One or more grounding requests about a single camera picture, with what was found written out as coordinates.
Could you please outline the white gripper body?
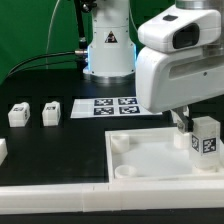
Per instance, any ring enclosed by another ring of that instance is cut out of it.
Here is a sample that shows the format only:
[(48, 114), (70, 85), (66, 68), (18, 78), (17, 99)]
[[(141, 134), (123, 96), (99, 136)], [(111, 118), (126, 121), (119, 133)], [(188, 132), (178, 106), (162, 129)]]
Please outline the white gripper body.
[(144, 47), (136, 63), (136, 96), (152, 113), (224, 94), (224, 55), (205, 57), (201, 47), (166, 54)]

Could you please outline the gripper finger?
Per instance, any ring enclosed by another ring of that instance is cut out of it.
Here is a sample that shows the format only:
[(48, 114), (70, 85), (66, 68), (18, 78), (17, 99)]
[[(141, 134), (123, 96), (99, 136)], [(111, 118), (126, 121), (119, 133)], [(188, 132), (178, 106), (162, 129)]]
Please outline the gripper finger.
[(174, 109), (174, 113), (177, 115), (177, 128), (181, 133), (187, 133), (189, 131), (189, 119), (184, 115), (182, 109)]

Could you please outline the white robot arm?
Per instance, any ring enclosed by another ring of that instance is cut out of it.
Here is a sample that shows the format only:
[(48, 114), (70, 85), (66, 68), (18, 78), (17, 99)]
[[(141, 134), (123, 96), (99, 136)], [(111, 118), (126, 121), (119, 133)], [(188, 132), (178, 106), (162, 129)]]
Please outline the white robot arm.
[(189, 104), (224, 94), (224, 0), (175, 0), (129, 34), (129, 0), (82, 0), (93, 39), (83, 73), (98, 82), (135, 77), (138, 102), (152, 113), (175, 111), (188, 132)]

